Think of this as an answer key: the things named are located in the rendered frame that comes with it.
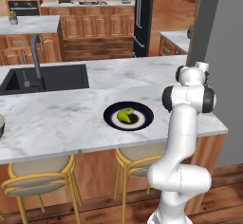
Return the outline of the dark blue plate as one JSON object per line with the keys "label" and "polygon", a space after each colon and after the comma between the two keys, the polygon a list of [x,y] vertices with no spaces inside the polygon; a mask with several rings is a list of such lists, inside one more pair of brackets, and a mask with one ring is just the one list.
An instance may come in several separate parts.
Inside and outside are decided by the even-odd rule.
{"label": "dark blue plate", "polygon": [[[118,113],[125,108],[131,108],[127,115],[130,121],[120,121]],[[118,102],[109,105],[103,112],[104,121],[121,131],[138,131],[150,125],[154,119],[153,111],[146,105],[136,102]]]}

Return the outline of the green pear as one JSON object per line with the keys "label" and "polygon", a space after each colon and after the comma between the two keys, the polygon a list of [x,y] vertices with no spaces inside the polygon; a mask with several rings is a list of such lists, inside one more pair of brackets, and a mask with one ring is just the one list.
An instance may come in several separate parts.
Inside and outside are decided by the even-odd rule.
{"label": "green pear", "polygon": [[117,114],[117,119],[119,121],[125,121],[125,122],[128,122],[130,123],[130,119],[128,117],[128,115],[124,112],[124,111],[119,111],[118,114]]}

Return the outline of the yellow bar stool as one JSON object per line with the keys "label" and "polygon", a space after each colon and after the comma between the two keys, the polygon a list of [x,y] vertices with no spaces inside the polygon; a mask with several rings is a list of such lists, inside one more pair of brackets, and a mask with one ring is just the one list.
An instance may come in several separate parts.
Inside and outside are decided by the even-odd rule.
{"label": "yellow bar stool", "polygon": [[127,179],[129,177],[147,177],[148,168],[161,158],[166,148],[165,142],[117,148],[117,161],[114,199],[117,199],[120,169],[123,169],[121,224],[125,224],[125,207],[127,194]]}
{"label": "yellow bar stool", "polygon": [[44,212],[41,195],[64,188],[69,188],[77,224],[82,224],[78,210],[82,200],[74,174],[75,164],[73,155],[9,164],[9,179],[3,182],[1,187],[6,196],[17,199],[23,224],[28,224],[24,196],[37,196]]}

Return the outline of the black sink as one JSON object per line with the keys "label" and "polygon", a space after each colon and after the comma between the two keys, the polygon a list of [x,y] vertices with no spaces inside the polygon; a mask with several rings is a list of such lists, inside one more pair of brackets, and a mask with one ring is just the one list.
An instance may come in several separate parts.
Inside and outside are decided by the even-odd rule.
{"label": "black sink", "polygon": [[41,75],[39,80],[34,67],[13,68],[0,85],[0,95],[89,88],[86,65],[42,66]]}

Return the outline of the wooden side cupboard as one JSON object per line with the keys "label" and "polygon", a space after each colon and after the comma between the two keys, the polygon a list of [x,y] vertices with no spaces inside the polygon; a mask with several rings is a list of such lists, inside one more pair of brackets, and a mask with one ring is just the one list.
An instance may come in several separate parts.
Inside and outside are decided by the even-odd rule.
{"label": "wooden side cupboard", "polygon": [[184,55],[185,52],[174,46],[169,40],[161,37],[159,43],[159,56]]}

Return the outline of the wooden base cupboards run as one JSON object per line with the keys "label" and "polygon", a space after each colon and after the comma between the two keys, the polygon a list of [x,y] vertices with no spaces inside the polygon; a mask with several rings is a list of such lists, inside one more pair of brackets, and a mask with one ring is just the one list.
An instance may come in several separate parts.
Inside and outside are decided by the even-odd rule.
{"label": "wooden base cupboards run", "polygon": [[134,6],[45,7],[59,15],[67,62],[132,57]]}

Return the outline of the black fridge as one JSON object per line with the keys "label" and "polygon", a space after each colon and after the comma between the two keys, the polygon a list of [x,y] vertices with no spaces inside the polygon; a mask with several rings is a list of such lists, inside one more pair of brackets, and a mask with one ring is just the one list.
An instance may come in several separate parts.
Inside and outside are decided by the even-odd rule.
{"label": "black fridge", "polygon": [[150,46],[152,9],[154,0],[136,0],[133,35],[133,57],[147,57]]}

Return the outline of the dark grey tap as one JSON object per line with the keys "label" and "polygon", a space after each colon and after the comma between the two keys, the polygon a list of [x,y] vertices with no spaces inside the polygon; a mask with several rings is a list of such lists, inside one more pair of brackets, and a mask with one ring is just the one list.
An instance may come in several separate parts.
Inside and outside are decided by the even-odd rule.
{"label": "dark grey tap", "polygon": [[25,77],[24,86],[25,87],[38,87],[41,91],[44,91],[46,89],[45,80],[41,73],[41,68],[39,65],[38,53],[37,53],[37,48],[36,48],[36,45],[39,42],[40,42],[39,35],[33,34],[31,41],[30,41],[30,48],[31,48],[32,59],[33,59],[34,67],[35,67],[37,83],[35,84],[35,83],[32,83],[31,81],[28,81],[27,78],[25,77],[26,74],[23,74],[23,76]]}

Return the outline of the dark round object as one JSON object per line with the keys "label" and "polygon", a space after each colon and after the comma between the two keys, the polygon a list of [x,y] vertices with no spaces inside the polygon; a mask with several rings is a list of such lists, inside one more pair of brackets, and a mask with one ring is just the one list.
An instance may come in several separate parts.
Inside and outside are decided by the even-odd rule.
{"label": "dark round object", "polygon": [[193,33],[194,23],[191,23],[188,30],[187,30],[187,37],[188,39],[191,39],[192,33]]}

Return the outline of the black hob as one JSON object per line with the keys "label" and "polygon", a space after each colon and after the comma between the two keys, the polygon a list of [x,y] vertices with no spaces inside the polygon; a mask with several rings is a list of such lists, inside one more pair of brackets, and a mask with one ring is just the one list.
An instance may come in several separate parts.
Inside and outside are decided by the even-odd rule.
{"label": "black hob", "polygon": [[102,6],[107,5],[107,2],[104,1],[81,1],[79,2],[81,6]]}

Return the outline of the wooden island cupboards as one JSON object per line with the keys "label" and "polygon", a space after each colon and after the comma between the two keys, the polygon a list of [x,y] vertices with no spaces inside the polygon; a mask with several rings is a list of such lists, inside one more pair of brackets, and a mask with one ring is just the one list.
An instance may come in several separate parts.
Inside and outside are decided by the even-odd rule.
{"label": "wooden island cupboards", "polygon": [[[0,65],[32,64],[31,34],[0,35]],[[57,33],[41,33],[36,44],[40,64],[62,61],[60,39]]]}

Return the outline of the black oven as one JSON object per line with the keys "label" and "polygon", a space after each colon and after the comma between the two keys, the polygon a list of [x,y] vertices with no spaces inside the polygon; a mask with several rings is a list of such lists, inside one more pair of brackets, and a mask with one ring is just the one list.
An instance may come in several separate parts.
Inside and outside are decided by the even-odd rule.
{"label": "black oven", "polygon": [[17,16],[39,15],[38,3],[36,1],[8,1],[9,10],[14,11]]}

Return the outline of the potted plant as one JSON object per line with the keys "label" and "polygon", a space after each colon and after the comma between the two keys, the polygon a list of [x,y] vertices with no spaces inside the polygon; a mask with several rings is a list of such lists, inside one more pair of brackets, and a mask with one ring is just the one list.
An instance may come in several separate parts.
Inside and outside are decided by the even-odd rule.
{"label": "potted plant", "polygon": [[9,12],[9,22],[12,24],[12,25],[17,25],[18,24],[18,18],[17,18],[17,15],[14,11],[10,11]]}

